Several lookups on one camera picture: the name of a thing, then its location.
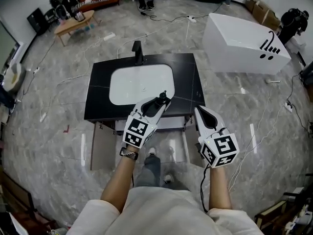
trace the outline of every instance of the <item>faucet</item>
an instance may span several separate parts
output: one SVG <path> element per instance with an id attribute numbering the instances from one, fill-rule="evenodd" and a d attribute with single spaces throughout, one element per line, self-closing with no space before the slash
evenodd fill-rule
<path id="1" fill-rule="evenodd" d="M 142 54 L 141 41 L 135 41 L 132 51 L 135 52 L 135 65 L 143 65 L 144 56 Z"/>

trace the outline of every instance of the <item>watch strap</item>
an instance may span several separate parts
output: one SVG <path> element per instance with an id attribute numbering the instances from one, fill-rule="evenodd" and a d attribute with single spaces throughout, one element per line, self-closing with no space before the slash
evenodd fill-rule
<path id="1" fill-rule="evenodd" d="M 135 161 L 138 159 L 138 153 L 137 152 L 129 151 L 125 147 L 121 148 L 119 155 L 122 157 L 130 158 L 130 159 L 135 160 Z"/>

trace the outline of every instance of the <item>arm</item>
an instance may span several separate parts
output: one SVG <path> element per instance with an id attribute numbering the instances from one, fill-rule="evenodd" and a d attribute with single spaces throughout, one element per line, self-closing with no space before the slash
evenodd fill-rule
<path id="1" fill-rule="evenodd" d="M 209 210 L 232 209 L 224 167 L 210 169 Z"/>
<path id="2" fill-rule="evenodd" d="M 138 152 L 139 149 L 131 145 L 128 145 L 127 149 L 129 151 Z M 128 196 L 128 191 L 131 186 L 132 175 L 135 166 L 134 160 L 122 157 L 119 162 L 114 175 L 111 177 L 107 186 L 102 192 L 101 200 L 109 202 L 115 206 L 120 213 L 122 213 L 126 199 Z"/>

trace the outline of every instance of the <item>fiducial marker cube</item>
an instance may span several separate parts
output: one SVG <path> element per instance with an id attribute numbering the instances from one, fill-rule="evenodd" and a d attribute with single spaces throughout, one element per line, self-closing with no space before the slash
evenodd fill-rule
<path id="1" fill-rule="evenodd" d="M 201 147 L 201 154 L 212 168 L 232 163 L 238 153 L 239 147 L 235 134 L 205 139 Z"/>

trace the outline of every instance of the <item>cabinet door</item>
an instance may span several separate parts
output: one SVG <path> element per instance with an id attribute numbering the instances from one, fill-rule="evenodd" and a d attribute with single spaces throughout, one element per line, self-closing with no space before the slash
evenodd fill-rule
<path id="1" fill-rule="evenodd" d="M 90 169 L 104 169 L 107 172 L 114 170 L 115 145 L 116 135 L 113 134 L 113 130 L 96 122 L 93 132 Z"/>

